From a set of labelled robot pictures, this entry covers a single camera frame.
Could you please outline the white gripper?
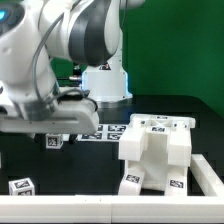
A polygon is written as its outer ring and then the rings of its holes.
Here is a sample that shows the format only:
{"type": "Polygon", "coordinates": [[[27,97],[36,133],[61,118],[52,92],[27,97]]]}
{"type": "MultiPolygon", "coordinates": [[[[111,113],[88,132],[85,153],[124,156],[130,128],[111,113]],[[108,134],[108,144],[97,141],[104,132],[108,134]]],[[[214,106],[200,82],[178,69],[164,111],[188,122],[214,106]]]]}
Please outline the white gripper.
{"type": "Polygon", "coordinates": [[[70,134],[68,142],[77,142],[77,134],[92,134],[97,131],[99,116],[92,102],[62,101],[56,111],[42,121],[19,118],[12,106],[7,106],[8,115],[0,114],[0,131],[6,133],[53,133],[70,134]]]}

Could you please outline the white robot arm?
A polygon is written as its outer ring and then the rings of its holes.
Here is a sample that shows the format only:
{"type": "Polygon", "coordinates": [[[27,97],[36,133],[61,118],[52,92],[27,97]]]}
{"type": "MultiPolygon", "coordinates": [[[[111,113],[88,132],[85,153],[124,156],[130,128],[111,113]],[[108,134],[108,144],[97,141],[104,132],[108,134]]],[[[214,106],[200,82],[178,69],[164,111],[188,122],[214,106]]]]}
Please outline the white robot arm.
{"type": "Polygon", "coordinates": [[[61,90],[50,60],[89,66],[105,63],[119,46],[120,12],[144,2],[0,2],[0,132],[96,132],[96,101],[86,90],[61,90]]]}

